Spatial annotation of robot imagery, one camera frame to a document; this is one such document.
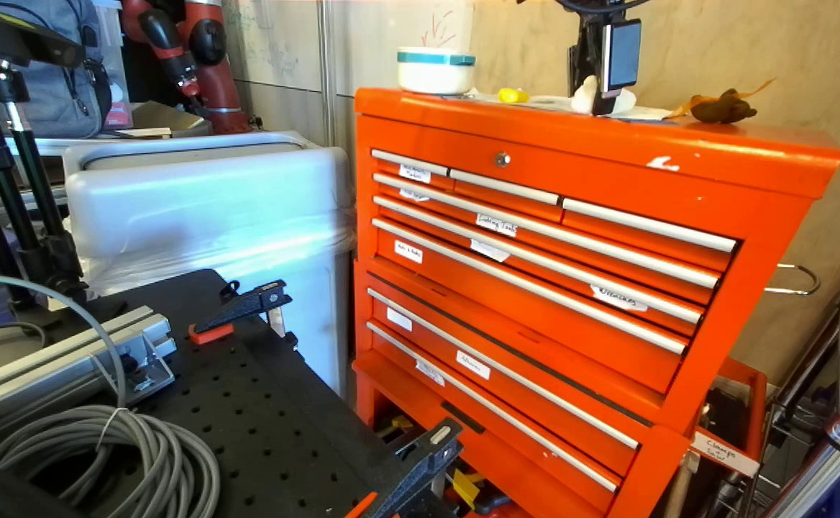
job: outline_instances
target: white container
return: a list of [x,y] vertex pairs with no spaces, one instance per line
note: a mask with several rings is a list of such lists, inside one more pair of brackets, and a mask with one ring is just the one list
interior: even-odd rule
[[284,279],[284,329],[337,391],[348,373],[350,187],[337,147],[294,132],[102,142],[64,154],[69,227],[92,295],[214,268]]
[[463,95],[474,83],[474,55],[402,47],[398,52],[398,88],[430,95]]

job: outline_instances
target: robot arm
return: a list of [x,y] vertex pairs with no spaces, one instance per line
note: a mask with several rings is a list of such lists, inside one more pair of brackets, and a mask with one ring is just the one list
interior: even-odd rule
[[152,47],[181,95],[189,102],[199,98],[197,60],[188,55],[178,29],[162,10],[152,10],[148,0],[123,0],[123,32],[129,42]]
[[247,132],[240,91],[227,66],[222,0],[188,0],[188,21],[175,27],[149,0],[123,0],[123,32],[152,47],[171,82],[189,98],[214,132]]

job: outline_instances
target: drawer handle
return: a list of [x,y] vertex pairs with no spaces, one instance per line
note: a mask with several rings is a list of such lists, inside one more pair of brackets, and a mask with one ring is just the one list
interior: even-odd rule
[[543,390],[543,386],[526,380],[524,374],[506,370],[503,364],[487,358],[483,351],[478,351],[478,348],[460,344],[458,338],[451,338],[451,335],[447,335],[442,329],[427,322],[421,315],[412,315],[408,309],[402,309],[402,306],[398,306],[394,301],[378,295],[373,288],[368,288],[368,298],[378,301],[378,303],[384,303],[389,312],[398,312],[398,315],[408,318],[412,322],[417,322],[417,325],[427,329],[430,335],[441,338],[441,341],[448,344],[451,348],[478,358],[478,360],[487,364],[490,370],[496,370],[496,373],[500,373],[503,377],[516,380],[517,386],[536,391],[539,398],[543,398],[547,403],[552,403],[552,406],[565,409],[566,414],[585,420],[588,427],[604,433],[606,437],[618,440],[621,446],[628,446],[628,449],[637,449],[637,446],[638,446],[638,440],[632,440],[631,436],[625,436],[625,433],[612,430],[609,423],[598,420],[596,414],[591,414],[591,413],[572,406],[569,400],[559,398],[556,391],[549,391],[549,390]]
[[398,226],[391,226],[391,221],[371,220],[371,226],[381,227],[384,234],[391,234],[391,236],[401,236],[401,239],[405,239],[405,242],[412,242],[412,246],[421,246],[421,249],[427,249],[427,252],[435,252],[435,253],[441,253],[441,257],[447,257],[447,259],[451,259],[451,262],[458,262],[458,266],[466,266],[466,268],[473,268],[473,272],[481,272],[481,273],[487,273],[487,276],[496,276],[496,279],[500,279],[500,282],[506,282],[506,285],[512,285],[512,288],[529,291],[529,295],[539,298],[539,301],[547,301],[547,303],[562,306],[562,309],[566,309],[566,312],[572,312],[572,315],[581,315],[581,318],[588,318],[588,321],[594,321],[594,322],[602,322],[602,325],[609,325],[609,329],[617,329],[617,332],[621,332],[621,335],[631,335],[631,338],[637,338],[637,341],[645,341],[645,344],[650,344],[650,345],[657,345],[657,348],[661,348],[661,351],[671,351],[671,354],[680,354],[680,358],[686,354],[686,345],[688,345],[688,344],[686,344],[683,338],[658,335],[658,332],[645,329],[645,325],[638,325],[638,322],[632,322],[632,321],[625,321],[625,318],[618,318],[618,315],[602,312],[602,309],[588,306],[588,303],[572,301],[572,298],[565,298],[565,295],[549,291],[549,288],[543,288],[543,285],[536,285],[536,282],[529,282],[529,279],[524,279],[524,276],[516,276],[516,273],[509,273],[506,268],[496,268],[496,266],[490,266],[490,262],[473,259],[473,257],[458,253],[458,252],[451,252],[451,249],[442,249],[442,246],[437,246],[437,242],[431,242],[431,239],[422,239],[422,236],[417,236],[417,234],[412,234],[412,230],[402,230],[402,227],[398,227]]
[[[427,364],[427,358],[421,358],[415,348],[408,348],[405,344],[401,344],[398,338],[385,335],[381,325],[366,322],[371,335],[378,335],[381,341],[385,341],[389,345],[394,345],[398,351],[402,351],[405,358]],[[470,400],[474,400],[478,406],[490,409],[496,417],[500,417],[503,423],[509,423],[516,433],[526,436],[532,443],[539,443],[542,449],[547,449],[549,456],[556,456],[562,465],[572,468],[576,473],[588,476],[591,482],[596,482],[602,489],[617,493],[618,485],[604,478],[602,473],[596,473],[591,465],[572,457],[566,449],[562,449],[559,443],[552,443],[549,437],[539,436],[536,430],[529,430],[524,420],[512,417],[509,413],[503,413],[499,403],[493,403],[490,398],[483,398],[481,391],[470,390],[466,384],[460,384],[458,377],[451,377],[448,373],[441,373],[442,380],[448,386],[454,386],[460,396],[466,396]]]
[[536,201],[536,206],[559,206],[559,198],[562,198],[562,196],[547,194],[547,191],[509,185],[509,181],[499,181],[499,178],[487,178],[487,175],[473,175],[473,173],[463,173],[463,170],[451,170],[448,175],[454,181],[474,185],[474,187],[496,191],[496,194],[506,194],[506,196],[526,198],[526,201]]
[[676,318],[676,321],[691,322],[691,325],[696,325],[696,322],[703,321],[703,315],[700,315],[696,309],[688,309],[688,306],[680,306],[680,303],[671,303],[671,301],[661,301],[661,298],[645,295],[645,291],[632,291],[632,288],[618,285],[618,282],[612,282],[612,279],[604,279],[604,276],[596,276],[596,273],[591,273],[591,272],[581,272],[581,268],[572,268],[572,266],[556,262],[556,259],[549,259],[549,257],[532,253],[532,252],[517,249],[517,246],[512,246],[512,242],[493,239],[493,236],[483,236],[483,234],[478,234],[478,230],[470,230],[470,227],[451,226],[451,221],[447,221],[447,220],[437,220],[437,216],[431,216],[431,214],[415,210],[415,207],[408,207],[408,206],[398,206],[398,201],[384,198],[384,196],[373,196],[373,206],[381,206],[381,207],[385,207],[385,210],[391,210],[391,214],[401,214],[401,216],[408,216],[408,220],[427,221],[427,226],[431,226],[431,227],[441,227],[441,230],[447,230],[447,234],[454,234],[454,236],[473,239],[473,252],[474,252],[474,246],[478,246],[478,249],[483,249],[483,257],[490,257],[487,252],[493,249],[493,252],[499,252],[499,253],[506,253],[503,259],[517,257],[517,259],[524,259],[524,262],[529,262],[529,266],[547,268],[547,272],[562,273],[562,276],[576,279],[576,282],[585,282],[585,285],[594,288],[594,295],[596,295],[596,291],[602,291],[602,295],[618,295],[618,298],[637,301],[638,306],[650,306],[654,312],[661,312],[661,315]]
[[496,168],[509,168],[512,164],[512,157],[509,154],[499,154],[496,157]]
[[594,252],[598,257],[609,257],[609,259],[645,268],[645,272],[657,272],[657,273],[665,273],[671,279],[683,279],[688,285],[714,288],[720,282],[720,276],[711,273],[711,272],[696,272],[696,268],[688,268],[688,266],[680,266],[680,262],[667,262],[667,259],[647,257],[647,253],[638,253],[638,252],[631,252],[631,249],[618,249],[612,242],[591,239],[585,234],[569,234],[569,230],[543,226],[539,220],[526,220],[526,216],[516,216],[516,214],[496,210],[496,207],[487,207],[487,206],[474,206],[470,198],[458,198],[458,196],[448,196],[448,194],[441,194],[441,191],[408,185],[408,181],[401,181],[401,178],[391,178],[391,175],[384,175],[384,173],[373,173],[373,181],[385,185],[385,187],[402,187],[402,191],[422,194],[431,201],[441,201],[441,206],[448,206],[448,207],[458,207],[458,210],[466,210],[466,214],[478,214],[478,216],[487,214],[487,216],[512,221],[516,227],[524,227],[529,234],[539,234],[539,236],[572,246],[572,249],[585,249],[585,252]]
[[385,150],[371,150],[371,157],[381,160],[381,162],[398,164],[398,168],[427,170],[431,175],[447,175],[448,173],[448,168],[441,168],[441,164],[431,164],[431,162],[417,162],[417,160],[385,154]]
[[637,214],[621,214],[621,210],[609,210],[609,207],[598,207],[598,206],[588,206],[588,201],[576,201],[576,198],[565,198],[565,210],[566,214],[581,214],[588,220],[602,220],[602,221],[612,221],[612,226],[621,226],[621,227],[667,236],[667,239],[688,242],[688,246],[696,246],[696,249],[709,249],[709,252],[717,252],[717,253],[730,253],[736,249],[736,242],[724,239],[724,236],[714,236],[714,234],[703,234],[703,230],[693,230],[693,227],[680,227],[680,226],[667,226],[667,221],[657,221],[657,220],[645,220],[645,216],[637,216]]
[[808,288],[768,285],[765,295],[811,298],[811,295],[821,291],[821,276],[811,268],[806,268],[806,266],[781,262],[778,272],[796,272],[799,276],[806,276]]

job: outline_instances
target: lock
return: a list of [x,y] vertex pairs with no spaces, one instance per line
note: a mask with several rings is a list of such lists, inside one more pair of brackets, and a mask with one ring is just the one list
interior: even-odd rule
[[512,164],[512,157],[509,154],[499,154],[496,157],[496,168],[509,168]]

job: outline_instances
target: coiled cable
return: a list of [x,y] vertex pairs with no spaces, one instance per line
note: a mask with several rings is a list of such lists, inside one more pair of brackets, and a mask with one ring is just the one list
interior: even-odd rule
[[0,276],[0,285],[17,285],[51,298],[73,309],[106,344],[113,374],[103,364],[99,373],[113,386],[117,406],[76,406],[57,414],[38,417],[7,440],[0,440],[0,470],[35,482],[61,460],[94,456],[92,465],[57,499],[80,508],[103,478],[103,470],[117,446],[138,449],[140,482],[110,518],[211,518],[222,496],[222,476],[214,449],[185,427],[136,414],[123,406],[126,374],[115,344],[103,325],[76,301],[25,279]]

